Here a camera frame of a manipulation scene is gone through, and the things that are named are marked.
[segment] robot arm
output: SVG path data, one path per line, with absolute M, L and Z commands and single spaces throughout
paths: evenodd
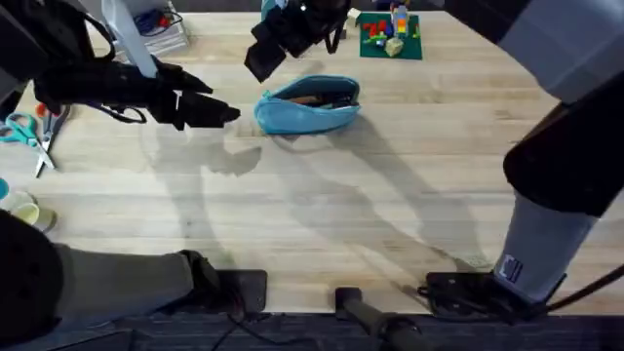
M 144 123 L 144 118 L 134 121 L 121 114 L 126 108 L 144 107 L 157 122 L 180 131 L 185 125 L 222 128 L 239 117 L 238 109 L 205 96 L 212 89 L 200 79 L 151 57 L 137 40 L 123 1 L 104 0 L 103 5 L 104 14 L 110 15 L 109 27 L 127 46 L 133 64 L 113 61 L 112 37 L 104 26 L 62 0 L 2 2 L 0 31 L 12 38 L 5 50 L 19 55 L 0 58 L 1 120 L 13 111 L 29 80 L 34 81 L 37 99 L 56 113 L 63 104 L 82 103 L 122 122 Z M 106 56 L 96 57 L 86 21 L 111 44 Z

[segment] plastic container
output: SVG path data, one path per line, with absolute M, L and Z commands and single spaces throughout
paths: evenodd
M 36 204 L 36 201 L 25 191 L 12 191 L 7 181 L 0 178 L 0 209 L 11 212 L 25 204 Z

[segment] scissors handle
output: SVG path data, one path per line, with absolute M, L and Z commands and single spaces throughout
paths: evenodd
M 26 125 L 19 122 L 20 118 L 25 118 Z M 0 141 L 19 141 L 26 145 L 36 146 L 31 142 L 37 141 L 37 133 L 35 131 L 36 121 L 35 118 L 26 113 L 15 112 L 7 117 L 5 122 L 6 126 L 0 128 Z

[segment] black cable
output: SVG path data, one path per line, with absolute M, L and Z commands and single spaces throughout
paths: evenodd
M 323 350 L 323 347 L 321 346 L 321 343 L 319 342 L 319 340 L 313 338 L 313 337 L 295 337 L 295 338 L 291 338 L 291 339 L 287 339 L 287 340 L 273 340 L 270 339 L 264 335 L 261 335 L 255 331 L 253 331 L 252 329 L 250 329 L 248 326 L 246 326 L 244 324 L 243 321 L 237 321 L 236 319 L 234 319 L 230 314 L 227 315 L 227 319 L 230 321 L 230 323 L 232 323 L 232 328 L 230 328 L 229 330 L 227 330 L 216 342 L 216 344 L 213 346 L 213 348 L 211 349 L 211 351 L 216 351 L 218 349 L 218 347 L 225 341 L 225 339 L 231 334 L 233 333 L 235 330 L 240 329 L 243 332 L 246 332 L 248 335 L 252 336 L 253 338 L 264 342 L 266 344 L 270 344 L 273 346 L 288 346 L 288 345 L 295 345 L 295 344 L 300 344 L 300 343 L 313 343 L 316 345 L 316 348 L 318 350 Z M 259 321 L 265 321 L 268 318 L 263 318 L 260 319 Z
M 216 349 L 218 349 L 218 347 L 221 346 L 223 341 L 225 341 L 227 336 L 229 336 L 231 333 L 233 333 L 237 329 L 238 329 L 237 325 L 232 325 L 232 327 L 229 330 L 225 331 L 223 335 L 216 341 L 211 351 L 216 351 Z

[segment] cable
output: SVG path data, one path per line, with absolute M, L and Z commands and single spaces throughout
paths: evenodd
M 515 313 L 510 313 L 507 316 L 488 316 L 488 317 L 478 317 L 478 318 L 452 318 L 452 317 L 440 317 L 440 316 L 431 316 L 435 319 L 447 321 L 447 322 L 455 322 L 455 323 L 479 323 L 479 322 L 501 322 L 501 321 L 515 321 L 515 320 L 529 320 L 533 318 L 538 318 L 548 314 L 549 312 L 554 312 L 560 310 L 564 307 L 570 306 L 572 303 L 577 302 L 578 300 L 587 297 L 588 295 L 599 291 L 600 289 L 608 286 L 609 284 L 615 282 L 616 280 L 622 278 L 624 276 L 624 264 L 619 267 L 611 270 L 607 274 L 603 275 L 600 279 L 590 283 L 585 288 L 572 293 L 571 295 L 562 298 L 557 302 L 553 302 L 549 305 L 539 306 L 536 308 L 528 309 L 527 311 L 519 311 Z M 458 303 L 460 305 L 466 306 L 472 310 L 477 312 L 483 312 L 481 308 L 476 308 L 476 306 L 461 297 L 451 296 L 445 292 L 431 290 L 430 288 L 418 288 L 416 292 L 425 298 L 436 298 L 442 297 L 445 299 L 452 300 L 453 303 Z
M 226 332 L 224 332 L 223 335 L 216 341 L 216 343 L 214 344 L 214 346 L 211 349 L 211 351 L 216 351 L 216 349 L 218 349 L 218 347 L 221 346 L 223 341 L 225 341 L 227 336 L 229 336 L 231 333 L 233 333 L 237 329 L 238 329 L 237 325 L 232 325 L 232 327 L 229 330 L 227 330 Z
M 260 319 L 259 322 L 265 321 L 270 317 L 266 317 L 263 319 Z M 248 335 L 254 337 L 255 339 L 264 342 L 266 344 L 270 344 L 273 346 L 288 346 L 288 345 L 295 345 L 295 344 L 300 344 L 300 343 L 313 343 L 316 345 L 318 350 L 323 350 L 323 347 L 321 345 L 321 343 L 319 342 L 319 340 L 313 338 L 313 337 L 295 337 L 295 338 L 291 338 L 291 339 L 287 339 L 287 340 L 273 340 L 270 339 L 266 336 L 263 336 L 253 330 L 251 330 L 248 326 L 246 326 L 243 321 L 237 321 L 236 319 L 234 319 L 230 314 L 227 315 L 227 319 L 230 321 L 230 323 L 232 323 L 232 328 L 230 328 L 229 330 L 227 330 L 219 339 L 218 341 L 214 344 L 213 348 L 211 349 L 211 351 L 216 351 L 218 349 L 218 347 L 225 341 L 225 339 L 231 334 L 233 333 L 235 330 L 240 329 L 243 332 L 246 332 Z

